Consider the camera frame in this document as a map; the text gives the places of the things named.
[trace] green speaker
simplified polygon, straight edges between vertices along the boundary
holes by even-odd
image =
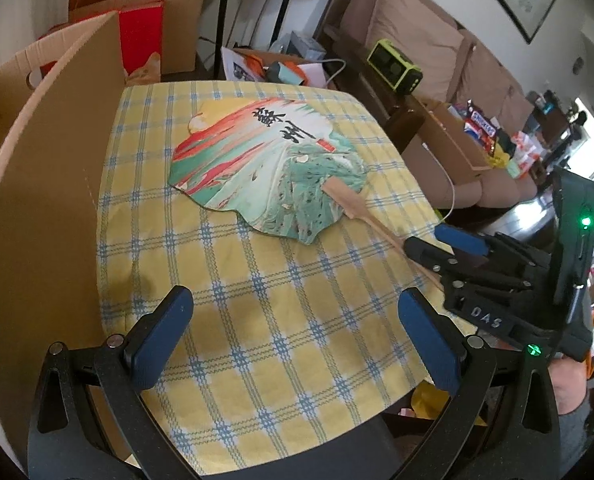
[[[391,40],[377,42],[368,56],[368,64],[399,95],[411,94],[424,77],[421,69]]]

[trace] table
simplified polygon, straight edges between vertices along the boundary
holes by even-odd
[[[397,318],[399,293],[418,286],[435,306],[443,300],[360,221],[343,218],[305,246],[167,186],[172,150],[202,102],[271,96],[328,117],[370,169],[373,214],[400,236],[434,240],[437,217],[419,186],[348,94],[208,81],[124,91],[98,209],[104,329],[125,333],[172,285],[191,289],[189,330],[143,397],[202,475],[318,446],[406,395],[426,371]]]

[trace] brown sofa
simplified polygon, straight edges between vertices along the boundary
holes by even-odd
[[[382,38],[393,41],[423,70],[424,79],[415,91],[420,97],[454,104],[472,99],[509,134],[520,130],[533,111],[506,68],[432,0],[330,0],[315,38],[329,52],[349,61],[350,72],[359,72],[359,77],[346,73],[340,87],[359,98],[382,125],[392,126],[395,114],[407,107],[365,64],[368,52]],[[447,150],[431,155],[419,136],[410,136],[400,146],[430,204],[450,207],[452,186],[433,157],[441,162],[442,156],[450,156]],[[483,171],[466,183],[455,175],[450,177],[461,182],[455,185],[456,208],[509,208],[537,194],[529,176],[513,180],[503,169]]]

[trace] screw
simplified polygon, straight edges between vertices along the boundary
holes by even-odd
[[[113,334],[108,339],[106,339],[106,344],[110,346],[110,348],[117,348],[118,346],[122,346],[124,342],[124,336],[121,334]]]
[[[57,342],[57,343],[53,343],[52,345],[50,345],[48,347],[48,351],[52,354],[52,355],[57,355],[59,352],[61,352],[62,350],[64,350],[64,345]]]
[[[471,348],[484,348],[484,340],[477,335],[471,335],[466,341]]]

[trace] das logo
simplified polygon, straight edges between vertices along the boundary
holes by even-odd
[[[483,314],[483,311],[478,306],[473,308],[472,312],[470,313],[472,317],[489,324],[491,328],[499,328],[501,326],[503,320],[500,317],[491,319],[490,314],[486,314],[485,316]]]

